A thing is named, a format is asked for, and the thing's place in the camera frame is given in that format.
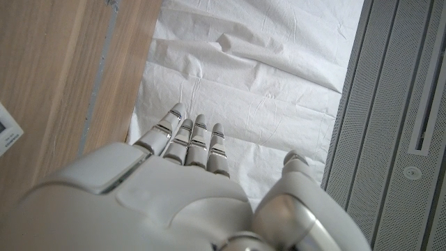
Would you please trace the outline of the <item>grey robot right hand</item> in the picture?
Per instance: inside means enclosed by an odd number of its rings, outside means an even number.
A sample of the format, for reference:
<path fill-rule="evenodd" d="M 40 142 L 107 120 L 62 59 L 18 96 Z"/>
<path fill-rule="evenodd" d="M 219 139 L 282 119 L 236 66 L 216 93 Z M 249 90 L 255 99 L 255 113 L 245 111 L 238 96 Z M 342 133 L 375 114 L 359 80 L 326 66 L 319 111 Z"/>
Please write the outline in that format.
<path fill-rule="evenodd" d="M 257 207 L 230 177 L 224 129 L 174 105 L 32 187 L 1 222 L 2 250 L 368 250 L 296 151 Z"/>

